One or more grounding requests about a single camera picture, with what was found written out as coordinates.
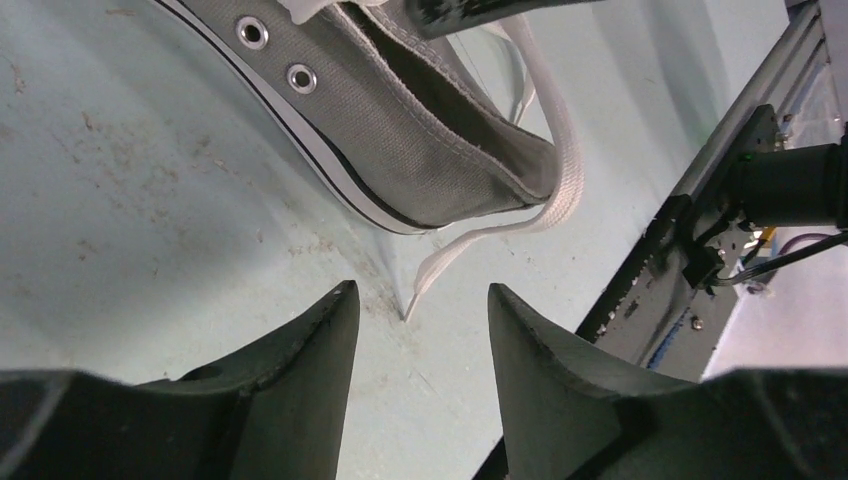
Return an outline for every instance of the eyelet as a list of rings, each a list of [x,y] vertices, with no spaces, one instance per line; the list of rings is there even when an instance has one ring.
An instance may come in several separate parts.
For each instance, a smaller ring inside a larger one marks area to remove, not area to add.
[[[315,72],[301,63],[295,63],[289,67],[288,72],[286,72],[286,79],[295,92],[304,95],[314,92],[315,87],[318,86],[318,77]]]
[[[236,23],[236,36],[251,50],[262,50],[268,45],[268,29],[256,17],[242,17]]]

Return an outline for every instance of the light blue surface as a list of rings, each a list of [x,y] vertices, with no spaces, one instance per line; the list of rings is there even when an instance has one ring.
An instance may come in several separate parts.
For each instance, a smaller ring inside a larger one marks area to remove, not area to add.
[[[339,478],[470,478],[500,436],[488,284],[574,329],[787,24],[782,0],[612,0],[530,17],[586,152],[583,203],[553,231],[475,245],[405,325],[396,298],[418,262],[510,216],[418,238],[375,231],[144,0],[0,2],[0,364],[176,378],[355,279]],[[502,45],[462,38],[508,108]],[[547,135],[538,106],[525,122]]]

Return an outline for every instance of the shoelace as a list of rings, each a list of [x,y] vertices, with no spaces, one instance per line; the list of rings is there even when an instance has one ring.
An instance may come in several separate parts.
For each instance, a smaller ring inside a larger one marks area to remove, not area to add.
[[[509,38],[509,35],[504,32],[503,28],[497,22],[487,23],[480,28],[502,40],[513,43],[512,39]],[[530,76],[529,69],[524,72],[523,88],[524,92],[521,95],[521,100],[519,100],[518,104],[515,106],[515,113],[510,119],[510,121],[516,125],[521,125],[521,120],[524,119],[524,114],[527,113],[527,108],[530,107],[530,104],[533,103],[533,99],[536,98],[536,86],[533,85],[533,78]]]
[[[300,24],[311,18],[321,8],[336,3],[338,0],[278,1],[291,12],[292,21]],[[376,6],[385,3],[385,1],[357,0],[356,3],[363,6]],[[547,203],[533,218],[513,224],[468,231],[425,258],[418,267],[414,293],[403,317],[404,321],[409,321],[412,318],[421,297],[450,264],[474,242],[492,235],[535,233],[547,230],[571,216],[583,194],[583,153],[571,124],[565,100],[563,100],[556,86],[556,81],[542,52],[536,46],[530,25],[524,15],[514,15],[502,19],[498,23],[499,27],[489,27],[487,30],[489,32],[497,30],[498,33],[495,33],[495,35],[498,36],[501,36],[500,31],[502,30],[502,38],[508,38],[515,44],[521,54],[521,59],[527,66],[527,76],[531,81],[524,83],[525,95],[522,98],[522,105],[519,107],[520,116],[523,116],[524,111],[527,110],[527,106],[532,101],[532,94],[527,94],[528,85],[530,85],[530,88],[538,94],[539,105],[542,107],[542,113],[545,115],[545,120],[553,137],[557,159],[559,160],[556,170],[558,182]]]

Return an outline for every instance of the shoe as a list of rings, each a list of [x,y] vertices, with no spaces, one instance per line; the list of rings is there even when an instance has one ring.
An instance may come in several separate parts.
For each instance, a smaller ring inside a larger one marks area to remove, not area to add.
[[[338,199],[400,234],[533,207],[553,146],[504,119],[404,4],[154,0],[229,63]]]

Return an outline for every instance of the sole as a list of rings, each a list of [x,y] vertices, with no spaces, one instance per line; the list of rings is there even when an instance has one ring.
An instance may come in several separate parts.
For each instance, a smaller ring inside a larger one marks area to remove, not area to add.
[[[339,202],[359,217],[399,235],[420,235],[441,227],[418,225],[392,210],[356,175],[350,162],[321,132],[178,0],[153,0],[172,18],[197,33],[261,101],[280,130],[294,143],[318,178]]]

